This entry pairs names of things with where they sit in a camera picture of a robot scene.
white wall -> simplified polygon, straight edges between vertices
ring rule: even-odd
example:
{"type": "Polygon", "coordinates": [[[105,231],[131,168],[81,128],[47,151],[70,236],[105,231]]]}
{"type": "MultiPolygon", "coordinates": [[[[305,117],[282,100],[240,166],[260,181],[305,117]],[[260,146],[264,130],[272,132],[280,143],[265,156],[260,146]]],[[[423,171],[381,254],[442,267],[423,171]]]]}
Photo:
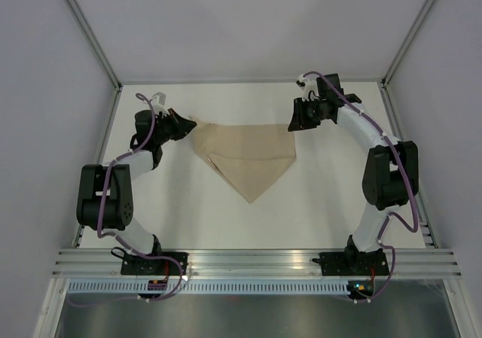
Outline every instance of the white wall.
{"type": "Polygon", "coordinates": [[[482,317],[482,0],[439,0],[391,83],[431,221],[482,317]]]}
{"type": "Polygon", "coordinates": [[[78,0],[128,81],[383,76],[424,0],[78,0]]]}
{"type": "Polygon", "coordinates": [[[32,335],[113,87],[63,0],[0,0],[0,327],[32,335]]]}

triangular fold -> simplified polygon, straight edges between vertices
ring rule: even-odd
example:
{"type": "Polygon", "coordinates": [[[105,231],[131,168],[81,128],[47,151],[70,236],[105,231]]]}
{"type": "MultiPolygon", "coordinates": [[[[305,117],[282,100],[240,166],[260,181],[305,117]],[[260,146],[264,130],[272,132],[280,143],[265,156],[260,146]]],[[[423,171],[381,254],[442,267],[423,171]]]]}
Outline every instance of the triangular fold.
{"type": "Polygon", "coordinates": [[[288,169],[295,158],[242,160],[209,154],[212,168],[234,187],[247,202],[254,202],[288,169]]]}

white connector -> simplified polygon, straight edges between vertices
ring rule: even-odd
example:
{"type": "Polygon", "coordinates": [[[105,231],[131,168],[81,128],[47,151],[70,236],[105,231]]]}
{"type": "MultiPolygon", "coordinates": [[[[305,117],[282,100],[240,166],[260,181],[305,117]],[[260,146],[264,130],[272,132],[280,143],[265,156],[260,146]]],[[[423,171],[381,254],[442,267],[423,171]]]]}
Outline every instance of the white connector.
{"type": "Polygon", "coordinates": [[[297,79],[298,86],[300,86],[300,84],[304,84],[306,80],[307,80],[306,77],[304,77],[303,75],[299,75],[297,79]]]}
{"type": "Polygon", "coordinates": [[[318,99],[318,84],[316,80],[305,80],[303,89],[303,100],[304,101],[315,101],[318,99]]]}
{"type": "Polygon", "coordinates": [[[164,105],[166,104],[166,95],[162,92],[155,93],[151,99],[152,107],[154,107],[155,114],[161,113],[163,116],[169,115],[164,105]]]}

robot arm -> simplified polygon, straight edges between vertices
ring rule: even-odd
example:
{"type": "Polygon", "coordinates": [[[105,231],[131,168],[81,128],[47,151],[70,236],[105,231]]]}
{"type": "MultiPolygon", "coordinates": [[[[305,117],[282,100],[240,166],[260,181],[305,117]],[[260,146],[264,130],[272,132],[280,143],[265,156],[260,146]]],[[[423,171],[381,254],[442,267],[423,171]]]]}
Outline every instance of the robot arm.
{"type": "MultiPolygon", "coordinates": [[[[112,167],[102,219],[104,234],[118,236],[129,247],[152,255],[160,255],[160,243],[155,235],[146,231],[133,217],[132,181],[157,168],[163,155],[161,146],[164,143],[183,139],[196,126],[195,122],[180,117],[171,108],[166,110],[163,107],[164,99],[165,95],[158,93],[151,101],[155,113],[154,130],[143,149],[121,159],[112,167]]],[[[151,111],[136,113],[135,120],[136,134],[130,141],[133,150],[148,137],[152,125],[151,111]]],[[[109,163],[86,165],[82,168],[77,220],[80,225],[93,230],[97,230],[102,186],[108,165],[109,163]]]]}
{"type": "MultiPolygon", "coordinates": [[[[343,94],[338,75],[325,77],[343,94]]],[[[351,267],[357,264],[365,266],[373,264],[370,259],[379,260],[380,255],[383,254],[377,236],[386,216],[390,212],[396,212],[408,202],[407,189],[399,166],[396,165],[393,153],[385,139],[395,146],[409,178],[413,195],[418,191],[418,150],[413,142],[402,142],[386,133],[381,136],[380,131],[366,117],[362,117],[362,114],[366,116],[368,114],[357,95],[345,95],[346,100],[351,104],[348,106],[323,79],[316,79],[315,89],[313,81],[303,76],[298,79],[297,84],[301,88],[313,90],[317,97],[308,98],[313,94],[305,91],[304,97],[294,101],[294,113],[288,131],[313,129],[323,120],[332,120],[346,130],[367,154],[361,183],[367,204],[358,228],[348,239],[345,255],[351,267]]]]}

beige cloth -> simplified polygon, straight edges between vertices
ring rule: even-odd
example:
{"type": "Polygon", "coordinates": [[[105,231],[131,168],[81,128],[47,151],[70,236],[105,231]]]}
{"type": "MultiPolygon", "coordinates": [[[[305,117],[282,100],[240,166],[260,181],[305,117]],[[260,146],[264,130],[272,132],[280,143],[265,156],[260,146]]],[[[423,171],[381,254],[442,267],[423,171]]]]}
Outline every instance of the beige cloth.
{"type": "Polygon", "coordinates": [[[247,202],[254,202],[296,160],[288,125],[226,126],[197,122],[194,150],[247,202]]]}

